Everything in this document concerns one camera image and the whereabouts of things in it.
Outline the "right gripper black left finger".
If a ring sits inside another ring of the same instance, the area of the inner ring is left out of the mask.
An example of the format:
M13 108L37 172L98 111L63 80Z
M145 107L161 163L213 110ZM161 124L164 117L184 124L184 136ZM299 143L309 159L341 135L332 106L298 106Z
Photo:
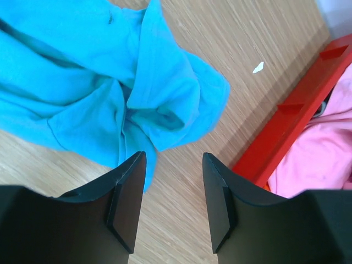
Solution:
M1 263L127 263L145 174L146 155L137 152L59 197L1 186Z

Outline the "blue t shirt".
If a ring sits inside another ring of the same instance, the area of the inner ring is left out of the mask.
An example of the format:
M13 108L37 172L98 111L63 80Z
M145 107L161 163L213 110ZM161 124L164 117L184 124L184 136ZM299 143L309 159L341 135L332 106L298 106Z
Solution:
M115 168L211 132L225 77L175 41L161 3L1 1L1 129Z

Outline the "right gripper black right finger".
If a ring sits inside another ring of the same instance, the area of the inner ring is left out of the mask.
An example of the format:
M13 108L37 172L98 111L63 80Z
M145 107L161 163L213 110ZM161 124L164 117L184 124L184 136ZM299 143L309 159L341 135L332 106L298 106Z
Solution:
M202 160L212 250L219 263L351 263L351 192L286 199Z

